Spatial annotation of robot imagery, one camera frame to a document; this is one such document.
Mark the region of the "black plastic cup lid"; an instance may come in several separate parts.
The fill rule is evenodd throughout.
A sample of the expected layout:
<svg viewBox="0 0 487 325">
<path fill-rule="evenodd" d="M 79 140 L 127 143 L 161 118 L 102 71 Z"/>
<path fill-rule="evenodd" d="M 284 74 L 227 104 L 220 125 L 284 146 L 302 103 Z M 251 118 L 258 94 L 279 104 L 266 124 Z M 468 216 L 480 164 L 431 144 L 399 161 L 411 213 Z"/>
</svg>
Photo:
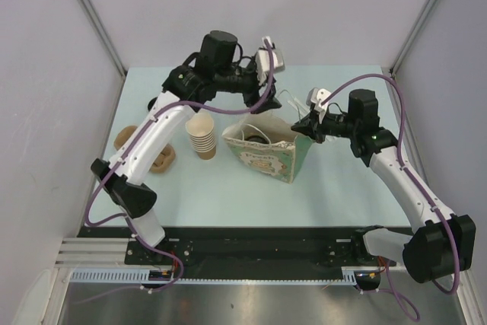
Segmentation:
<svg viewBox="0 0 487 325">
<path fill-rule="evenodd" d="M 260 143 L 260 144 L 265 144 L 268 145 L 269 141 L 268 139 L 264 138 L 261 135 L 249 135 L 244 138 L 246 142 L 255 142 L 255 143 Z"/>
</svg>

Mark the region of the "printed green paper bag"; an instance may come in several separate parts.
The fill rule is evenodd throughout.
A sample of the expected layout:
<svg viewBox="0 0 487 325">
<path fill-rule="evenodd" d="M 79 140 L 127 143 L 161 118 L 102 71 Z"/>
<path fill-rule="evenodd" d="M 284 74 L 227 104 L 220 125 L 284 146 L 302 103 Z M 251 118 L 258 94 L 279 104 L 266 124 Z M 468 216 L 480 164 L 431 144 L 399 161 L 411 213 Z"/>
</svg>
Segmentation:
<svg viewBox="0 0 487 325">
<path fill-rule="evenodd" d="M 261 135 L 269 144 L 246 142 L 249 135 Z M 246 114 L 221 134 L 234 156 L 248 168 L 284 183 L 293 183 L 314 141 L 291 130 L 291 124 L 267 111 Z"/>
</svg>

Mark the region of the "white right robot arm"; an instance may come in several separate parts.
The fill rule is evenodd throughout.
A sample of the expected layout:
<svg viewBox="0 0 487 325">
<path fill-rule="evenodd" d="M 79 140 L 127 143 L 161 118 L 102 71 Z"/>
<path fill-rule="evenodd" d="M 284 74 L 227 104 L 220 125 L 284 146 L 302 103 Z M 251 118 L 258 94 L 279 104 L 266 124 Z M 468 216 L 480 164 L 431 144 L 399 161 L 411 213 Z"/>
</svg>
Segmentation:
<svg viewBox="0 0 487 325">
<path fill-rule="evenodd" d="M 437 282 L 470 268 L 476 226 L 468 215 L 456 215 L 425 185 L 401 155 L 398 139 L 380 126 L 375 93 L 357 89 L 349 93 L 348 109 L 328 110 L 331 93 L 314 88 L 307 96 L 310 112 L 291 128 L 324 142 L 328 136 L 348 139 L 353 155 L 361 159 L 386 185 L 409 220 L 411 235 L 370 226 L 358 231 L 351 246 L 352 259 L 368 265 L 378 256 L 402 263 L 418 283 Z"/>
</svg>

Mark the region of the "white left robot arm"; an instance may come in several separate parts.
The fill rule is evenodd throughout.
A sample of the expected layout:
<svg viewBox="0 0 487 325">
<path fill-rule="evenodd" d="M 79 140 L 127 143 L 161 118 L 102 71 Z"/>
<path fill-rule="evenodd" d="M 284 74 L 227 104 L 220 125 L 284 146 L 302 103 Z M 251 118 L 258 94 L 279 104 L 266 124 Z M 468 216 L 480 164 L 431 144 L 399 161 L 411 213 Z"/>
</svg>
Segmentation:
<svg viewBox="0 0 487 325">
<path fill-rule="evenodd" d="M 153 210 L 157 194 L 144 180 L 173 134 L 200 110 L 230 114 L 230 110 L 208 105 L 219 92 L 242 95 L 246 106 L 234 110 L 235 115 L 257 114 L 280 106 L 274 97 L 274 74 L 285 68 L 282 53 L 270 37 L 263 37 L 262 46 L 242 67 L 234 60 L 239 48 L 238 39 L 231 33 L 207 33 L 200 50 L 167 76 L 148 115 L 126 143 L 110 159 L 97 158 L 91 165 L 99 182 L 94 192 L 105 191 L 119 206 L 120 217 L 143 243 L 142 256 L 150 263 L 163 262 L 168 246 Z"/>
</svg>

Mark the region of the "white wrapped straw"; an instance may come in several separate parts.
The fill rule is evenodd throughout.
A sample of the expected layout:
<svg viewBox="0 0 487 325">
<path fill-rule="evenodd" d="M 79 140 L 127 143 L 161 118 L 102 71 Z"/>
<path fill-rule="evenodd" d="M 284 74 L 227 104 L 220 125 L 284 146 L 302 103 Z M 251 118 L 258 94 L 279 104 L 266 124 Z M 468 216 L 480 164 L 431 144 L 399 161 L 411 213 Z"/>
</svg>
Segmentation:
<svg viewBox="0 0 487 325">
<path fill-rule="evenodd" d="M 302 119 L 302 113 L 301 113 L 300 107 L 291 100 L 287 100 L 287 103 L 297 112 L 298 119 L 301 120 Z"/>
</svg>

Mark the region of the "stack of brown paper cups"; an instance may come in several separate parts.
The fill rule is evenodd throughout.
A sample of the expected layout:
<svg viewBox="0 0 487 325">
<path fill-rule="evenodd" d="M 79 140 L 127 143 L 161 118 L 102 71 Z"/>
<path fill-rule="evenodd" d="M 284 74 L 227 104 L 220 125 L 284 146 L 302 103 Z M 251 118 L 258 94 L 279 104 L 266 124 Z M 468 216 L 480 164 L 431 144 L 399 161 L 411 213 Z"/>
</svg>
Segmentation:
<svg viewBox="0 0 487 325">
<path fill-rule="evenodd" d="M 216 155 L 215 122 L 212 116 L 200 111 L 186 122 L 186 132 L 193 150 L 202 160 L 210 160 Z"/>
</svg>

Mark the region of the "brown pulp cup carrier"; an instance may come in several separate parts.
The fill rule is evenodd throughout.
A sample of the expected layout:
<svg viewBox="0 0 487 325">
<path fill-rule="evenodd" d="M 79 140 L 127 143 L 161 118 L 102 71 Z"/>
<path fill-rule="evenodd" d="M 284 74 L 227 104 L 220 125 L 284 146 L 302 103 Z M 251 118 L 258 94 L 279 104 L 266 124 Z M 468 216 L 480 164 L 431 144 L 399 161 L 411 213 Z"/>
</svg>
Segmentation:
<svg viewBox="0 0 487 325">
<path fill-rule="evenodd" d="M 137 128 L 137 126 L 123 128 L 114 139 L 113 147 L 119 151 L 134 135 Z M 177 154 L 171 144 L 166 144 L 163 148 L 160 144 L 156 144 L 156 147 L 159 147 L 158 153 L 155 153 L 156 150 L 153 147 L 149 150 L 148 156 L 152 156 L 154 159 L 149 171 L 153 174 L 164 174 L 175 162 Z"/>
</svg>

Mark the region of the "black lid stack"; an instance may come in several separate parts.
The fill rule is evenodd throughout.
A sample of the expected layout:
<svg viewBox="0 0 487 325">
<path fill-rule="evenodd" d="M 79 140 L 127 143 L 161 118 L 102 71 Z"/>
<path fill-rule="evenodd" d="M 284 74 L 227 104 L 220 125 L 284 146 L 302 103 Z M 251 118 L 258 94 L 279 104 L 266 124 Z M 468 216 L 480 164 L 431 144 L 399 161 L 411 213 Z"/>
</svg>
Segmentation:
<svg viewBox="0 0 487 325">
<path fill-rule="evenodd" d="M 151 109 L 153 108 L 153 106 L 154 106 L 154 104 L 155 104 L 156 100 L 157 100 L 157 98 L 156 98 L 156 97 L 154 97 L 154 98 L 152 98 L 152 99 L 151 99 L 151 100 L 148 102 L 148 106 L 147 106 L 148 110 L 151 110 Z"/>
</svg>

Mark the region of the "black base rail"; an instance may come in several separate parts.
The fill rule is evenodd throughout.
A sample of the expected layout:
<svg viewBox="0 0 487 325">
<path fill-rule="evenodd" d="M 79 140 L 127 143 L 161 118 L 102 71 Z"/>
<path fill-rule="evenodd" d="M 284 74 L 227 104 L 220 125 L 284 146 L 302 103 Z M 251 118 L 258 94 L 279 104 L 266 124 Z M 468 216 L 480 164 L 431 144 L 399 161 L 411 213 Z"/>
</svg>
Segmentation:
<svg viewBox="0 0 487 325">
<path fill-rule="evenodd" d="M 386 259 L 366 253 L 363 229 L 168 228 L 153 252 L 128 228 L 82 228 L 79 238 L 126 239 L 123 263 L 149 269 L 142 289 L 158 292 L 175 276 L 179 283 L 343 282 L 378 287 Z"/>
</svg>

